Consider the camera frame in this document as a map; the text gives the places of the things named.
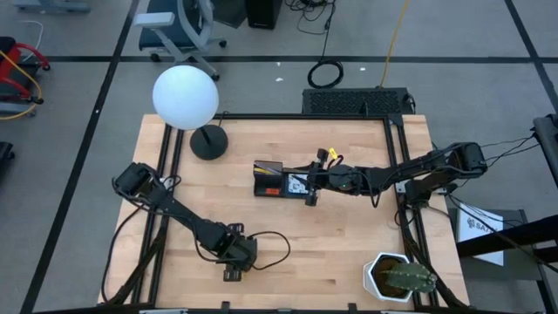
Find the wooden table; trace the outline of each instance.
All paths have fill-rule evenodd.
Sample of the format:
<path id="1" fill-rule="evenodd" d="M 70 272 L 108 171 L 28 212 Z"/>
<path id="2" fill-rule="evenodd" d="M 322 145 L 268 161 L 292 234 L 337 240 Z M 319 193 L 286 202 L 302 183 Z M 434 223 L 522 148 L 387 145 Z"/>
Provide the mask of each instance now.
<path id="1" fill-rule="evenodd" d="M 404 116 L 404 122 L 411 158 L 432 150 L 425 117 Z M 372 208 L 368 197 L 330 191 L 321 191 L 314 208 L 304 206 L 303 200 L 253 195 L 254 160 L 283 161 L 285 167 L 297 167 L 314 160 L 318 148 L 334 147 L 348 165 L 388 167 L 381 121 L 226 119 L 222 126 L 229 137 L 228 151 L 213 161 L 199 160 L 192 154 L 188 145 L 191 132 L 187 133 L 176 199 L 201 217 L 242 222 L 247 234 L 279 231 L 289 238 L 292 253 L 275 267 L 245 273 L 240 283 L 224 283 L 224 266 L 201 260 L 194 250 L 192 233 L 171 220 L 158 307 L 220 308 L 222 301 L 229 301 L 233 309 L 346 310 L 347 303 L 356 303 L 359 310 L 412 308 L 411 301 L 380 302 L 363 288 L 366 263 L 379 252 L 404 252 L 400 230 L 393 221 L 397 210 L 393 188 L 382 194 L 378 208 Z M 134 161 L 157 166 L 163 130 L 159 116 L 144 117 Z M 399 153 L 398 141 L 395 143 Z M 441 196 L 433 196 L 431 206 L 446 211 Z M 124 201 L 119 224 L 133 210 Z M 423 219 L 432 266 L 455 295 L 468 302 L 449 220 L 427 209 Z M 138 262 L 145 221 L 145 213 L 134 217 L 114 246 L 106 286 L 109 296 Z M 258 245 L 258 265 L 285 254 L 284 240 L 277 236 L 259 237 Z M 146 300 L 150 281 L 151 270 L 146 273 L 142 300 Z"/>

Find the office chair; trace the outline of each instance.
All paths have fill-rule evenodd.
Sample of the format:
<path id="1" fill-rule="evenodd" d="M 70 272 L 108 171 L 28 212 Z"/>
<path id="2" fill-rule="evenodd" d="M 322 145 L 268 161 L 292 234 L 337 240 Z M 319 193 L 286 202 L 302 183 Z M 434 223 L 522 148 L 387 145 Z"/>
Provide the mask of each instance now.
<path id="1" fill-rule="evenodd" d="M 227 46 L 224 38 L 210 37 L 214 23 L 211 0 L 152 0 L 147 13 L 136 15 L 133 23 L 143 27 L 139 49 L 151 50 L 153 62 L 160 62 L 159 52 L 170 53 L 175 64 L 193 58 L 207 68 L 211 79 L 219 80 L 219 73 L 202 57 L 210 44 Z"/>

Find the white paper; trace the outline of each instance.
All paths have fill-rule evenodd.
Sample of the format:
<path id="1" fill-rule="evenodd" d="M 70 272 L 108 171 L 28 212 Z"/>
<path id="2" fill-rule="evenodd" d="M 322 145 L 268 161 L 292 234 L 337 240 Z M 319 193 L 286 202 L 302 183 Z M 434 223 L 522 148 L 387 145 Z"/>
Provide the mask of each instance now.
<path id="1" fill-rule="evenodd" d="M 487 225 L 489 225 L 490 227 L 494 228 L 497 231 L 501 231 L 504 228 L 504 222 L 502 222 L 503 219 L 502 216 L 495 215 L 493 213 L 487 212 L 486 210 L 482 210 L 480 208 L 476 208 L 463 203 L 461 203 L 460 206 L 467 212 L 471 213 L 471 215 L 467 214 L 463 210 L 459 210 L 457 214 L 458 216 L 457 242 L 463 242 L 469 239 L 473 239 L 479 236 L 485 236 L 492 233 L 490 229 L 488 229 L 479 221 L 485 222 Z M 482 254 L 474 257 L 489 263 L 493 263 L 499 266 L 504 266 L 503 251 Z"/>

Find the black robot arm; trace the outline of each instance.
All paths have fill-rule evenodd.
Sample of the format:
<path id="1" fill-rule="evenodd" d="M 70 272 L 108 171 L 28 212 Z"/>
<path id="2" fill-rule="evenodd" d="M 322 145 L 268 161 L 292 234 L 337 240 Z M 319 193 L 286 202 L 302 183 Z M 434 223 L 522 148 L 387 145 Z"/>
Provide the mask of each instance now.
<path id="1" fill-rule="evenodd" d="M 225 263 L 235 270 L 249 271 L 257 258 L 257 241 L 242 235 L 241 224 L 225 225 L 200 218 L 192 210 L 173 198 L 154 169 L 143 163 L 132 163 L 113 181 L 116 193 L 137 206 L 160 210 L 186 228 L 192 230 L 194 240 L 217 257 L 217 263 Z M 240 271 L 225 281 L 240 280 Z"/>
<path id="2" fill-rule="evenodd" d="M 478 178 L 487 171 L 487 164 L 476 143 L 455 143 L 451 146 L 433 150 L 430 153 L 397 164 L 394 167 L 350 167 L 337 163 L 324 168 L 328 153 L 320 149 L 317 161 L 307 167 L 308 178 L 304 181 L 309 191 L 306 205 L 316 206 L 319 189 L 328 189 L 347 195 L 374 196 L 385 191 L 392 184 L 408 181 L 405 194 L 412 205 L 420 205 L 430 199 L 438 188 L 448 187 L 456 179 Z M 428 174 L 424 179 L 414 178 Z"/>

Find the lamp base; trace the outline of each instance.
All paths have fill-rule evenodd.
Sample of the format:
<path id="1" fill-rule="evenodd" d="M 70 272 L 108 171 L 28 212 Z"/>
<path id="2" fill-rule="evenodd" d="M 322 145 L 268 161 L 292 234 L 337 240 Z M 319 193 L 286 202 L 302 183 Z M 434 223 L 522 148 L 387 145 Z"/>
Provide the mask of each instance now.
<path id="1" fill-rule="evenodd" d="M 214 160 L 221 157 L 228 147 L 228 137 L 220 126 L 202 126 L 208 135 L 210 143 L 206 140 L 201 128 L 195 130 L 190 138 L 192 152 L 203 160 Z"/>

